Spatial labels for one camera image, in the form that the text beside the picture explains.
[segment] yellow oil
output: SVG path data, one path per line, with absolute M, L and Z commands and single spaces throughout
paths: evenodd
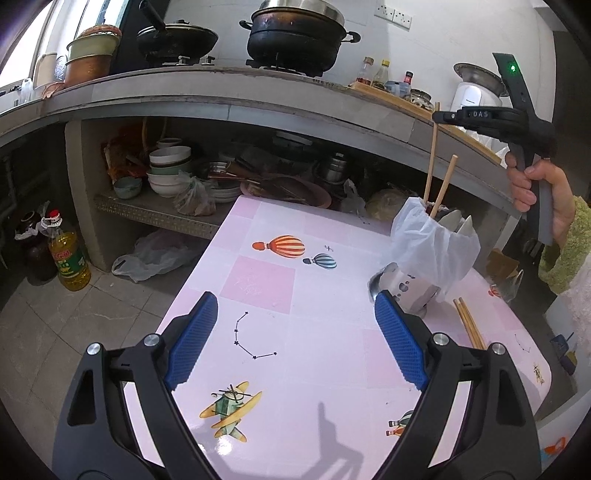
M 74 232 L 65 232 L 50 239 L 49 251 L 56 262 L 60 282 L 65 288 L 78 291 L 88 285 L 90 268 Z

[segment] bowl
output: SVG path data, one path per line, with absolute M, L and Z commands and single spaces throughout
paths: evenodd
M 131 199 L 138 196 L 142 190 L 142 179 L 134 177 L 123 177 L 113 184 L 115 194 L 120 199 Z
M 148 172 L 148 180 L 150 183 L 155 183 L 157 185 L 178 185 L 182 182 L 178 175 L 157 175 L 151 172 Z
M 113 55 L 119 45 L 119 37 L 111 33 L 96 33 L 70 42 L 68 60 L 72 61 L 89 55 Z
M 177 145 L 175 147 L 160 148 L 150 154 L 150 163 L 160 167 L 172 167 L 181 164 L 182 161 L 191 156 L 191 147 Z
M 176 175 L 181 170 L 188 173 L 193 171 L 193 165 L 190 160 L 174 167 L 154 167 L 153 165 L 151 167 L 150 173 L 154 175 Z
M 177 183 L 175 185 L 158 185 L 157 183 L 152 183 L 150 181 L 150 187 L 152 187 L 152 190 L 161 197 L 170 198 L 176 197 L 179 193 L 181 193 L 185 188 L 187 188 L 187 184 Z
M 163 138 L 162 140 L 158 140 L 156 142 L 156 146 L 158 148 L 168 148 L 168 147 L 175 147 L 176 145 L 180 145 L 181 143 L 183 143 L 182 138 L 167 137 L 167 138 Z

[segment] wooden chopstick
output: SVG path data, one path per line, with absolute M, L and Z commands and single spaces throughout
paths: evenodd
M 470 323 L 468 322 L 466 315 L 456 299 L 453 299 L 453 304 L 456 306 L 456 310 L 460 318 L 462 319 L 462 323 L 464 324 L 464 328 L 466 329 L 466 333 L 468 334 L 468 338 L 470 339 L 470 343 L 472 344 L 473 348 L 478 348 L 476 345 L 478 344 L 478 340 L 472 328 L 470 327 Z
M 445 178 L 443 179 L 443 185 L 441 185 L 441 190 L 439 190 L 439 195 L 437 195 L 437 200 L 435 200 L 435 205 L 433 205 L 433 210 L 431 210 L 431 218 L 435 218 L 437 215 L 437 211 L 441 206 L 443 201 L 443 197 L 447 192 L 447 188 L 449 187 L 449 181 L 452 177 L 452 173 L 454 168 L 456 168 L 457 163 L 457 155 L 452 156 L 452 159 L 449 161 L 449 166 L 447 168 L 447 172 L 445 173 Z
M 466 329 L 466 333 L 470 338 L 470 342 L 474 348 L 478 348 L 480 350 L 486 350 L 486 345 L 476 326 L 476 322 L 466 305 L 466 302 L 463 298 L 459 298 L 458 300 L 454 299 L 453 304 L 456 306 L 456 310 L 462 319 L 462 323 L 464 324 L 464 328 Z
M 439 111 L 439 102 L 435 104 L 435 111 Z M 433 181 L 433 167 L 435 165 L 435 149 L 437 146 L 437 132 L 439 131 L 437 124 L 433 122 L 433 140 L 431 140 L 431 156 L 429 157 L 429 170 L 427 172 L 427 183 L 425 184 L 425 195 L 423 195 L 423 202 L 425 205 L 429 201 L 429 194 L 431 193 L 431 182 Z

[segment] human hand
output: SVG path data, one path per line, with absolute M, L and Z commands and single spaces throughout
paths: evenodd
M 574 221 L 576 207 L 573 192 L 564 171 L 548 160 L 540 160 L 525 171 L 518 171 L 517 159 L 509 152 L 505 156 L 507 176 L 511 182 L 513 205 L 520 212 L 527 212 L 538 199 L 531 191 L 532 180 L 547 180 L 552 185 L 552 199 L 554 213 L 552 220 L 552 234 L 560 248 L 566 243 L 566 235 Z

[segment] bag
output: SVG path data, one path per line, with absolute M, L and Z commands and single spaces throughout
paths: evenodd
M 179 171 L 178 177 L 187 183 L 187 188 L 173 200 L 178 213 L 191 216 L 205 216 L 216 213 L 216 201 L 209 182 L 202 182 L 197 177 Z
M 385 259 L 407 275 L 439 287 L 443 301 L 450 287 L 470 271 L 480 242 L 475 231 L 467 236 L 450 232 L 425 212 L 423 201 L 410 197 L 392 223 L 391 247 Z
M 365 211 L 365 200 L 363 200 L 357 193 L 355 183 L 347 179 L 343 184 L 343 190 L 345 191 L 347 198 L 340 203 L 340 211 L 345 213 L 352 213 L 360 217 L 367 217 Z
M 134 252 L 117 258 L 111 271 L 128 275 L 134 282 L 147 280 L 201 256 L 208 244 L 205 239 L 160 229 L 138 239 Z

